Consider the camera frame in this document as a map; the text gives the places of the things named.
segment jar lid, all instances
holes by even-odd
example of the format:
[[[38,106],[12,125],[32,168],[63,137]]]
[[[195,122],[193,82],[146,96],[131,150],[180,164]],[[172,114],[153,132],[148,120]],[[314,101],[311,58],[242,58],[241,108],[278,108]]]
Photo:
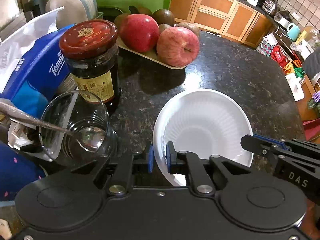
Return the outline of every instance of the jar lid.
[[[114,23],[90,20],[68,29],[60,38],[59,47],[65,57],[81,60],[104,53],[116,43],[117,37]]]

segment teal kettle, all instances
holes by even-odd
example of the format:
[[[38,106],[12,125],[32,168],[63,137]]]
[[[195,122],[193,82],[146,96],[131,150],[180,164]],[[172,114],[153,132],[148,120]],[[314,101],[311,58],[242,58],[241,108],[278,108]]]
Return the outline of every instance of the teal kettle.
[[[300,29],[294,23],[290,23],[287,27],[288,36],[291,40],[296,41],[300,34]]]

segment white bowl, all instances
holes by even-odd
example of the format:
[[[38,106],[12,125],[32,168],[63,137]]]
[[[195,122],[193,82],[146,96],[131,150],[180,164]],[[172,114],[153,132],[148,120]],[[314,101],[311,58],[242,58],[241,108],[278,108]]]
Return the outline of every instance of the white bowl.
[[[250,167],[253,153],[240,145],[252,135],[252,128],[241,107],[225,94],[211,89],[185,91],[171,98],[158,115],[153,130],[156,162],[174,186],[185,186],[185,176],[168,173],[166,144],[176,151],[196,153],[200,159],[217,154]]]

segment dark sauce jar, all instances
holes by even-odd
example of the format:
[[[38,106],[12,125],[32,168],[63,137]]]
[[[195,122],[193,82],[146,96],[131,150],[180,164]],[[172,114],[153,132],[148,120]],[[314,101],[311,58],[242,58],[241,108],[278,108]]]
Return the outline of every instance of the dark sauce jar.
[[[68,29],[59,47],[80,90],[97,95],[109,114],[117,108],[121,96],[118,77],[118,30],[106,20],[90,20]]]

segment spoon handle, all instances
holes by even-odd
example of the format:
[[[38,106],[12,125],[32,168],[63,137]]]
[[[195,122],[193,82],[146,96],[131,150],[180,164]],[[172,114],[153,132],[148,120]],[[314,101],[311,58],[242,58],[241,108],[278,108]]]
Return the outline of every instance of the spoon handle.
[[[24,123],[31,124],[31,125],[37,125],[37,126],[41,126],[44,128],[58,131],[58,132],[63,132],[63,133],[66,133],[70,136],[74,136],[74,133],[68,129],[59,127],[59,126],[54,125],[49,122],[42,121],[38,118],[35,118],[35,117],[21,111],[20,109],[14,107],[14,106],[10,106],[10,105],[8,105],[4,102],[1,102],[1,101],[0,101],[0,112],[3,113],[4,115],[10,117],[14,121],[17,121],[17,122],[24,122]]]

